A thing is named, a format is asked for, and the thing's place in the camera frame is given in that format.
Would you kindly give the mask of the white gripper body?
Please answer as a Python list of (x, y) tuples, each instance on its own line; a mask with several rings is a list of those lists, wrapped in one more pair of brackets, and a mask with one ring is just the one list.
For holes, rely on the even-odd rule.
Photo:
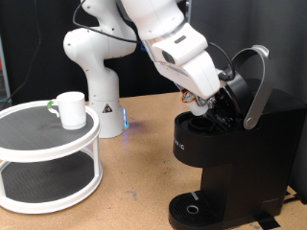
[(181, 66), (157, 62), (155, 67), (165, 78), (204, 99), (213, 96), (221, 87), (217, 70), (207, 52), (200, 53)]

